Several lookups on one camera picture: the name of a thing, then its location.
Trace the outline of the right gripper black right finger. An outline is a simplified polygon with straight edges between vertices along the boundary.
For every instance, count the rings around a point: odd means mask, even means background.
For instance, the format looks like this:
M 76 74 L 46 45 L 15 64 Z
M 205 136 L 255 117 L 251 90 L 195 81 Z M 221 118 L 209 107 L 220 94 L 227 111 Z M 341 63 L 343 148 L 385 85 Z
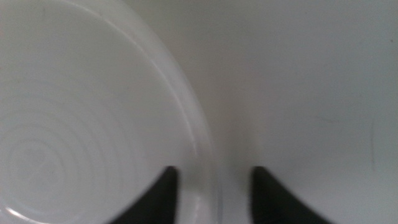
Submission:
M 250 217 L 254 224 L 330 224 L 301 202 L 265 167 L 251 170 Z

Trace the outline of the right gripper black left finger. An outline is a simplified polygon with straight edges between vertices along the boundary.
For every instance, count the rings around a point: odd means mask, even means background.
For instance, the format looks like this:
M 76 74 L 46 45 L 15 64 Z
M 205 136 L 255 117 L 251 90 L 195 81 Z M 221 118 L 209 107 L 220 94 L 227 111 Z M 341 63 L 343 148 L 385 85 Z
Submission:
M 174 224 L 177 215 L 179 173 L 167 166 L 158 179 L 110 224 Z

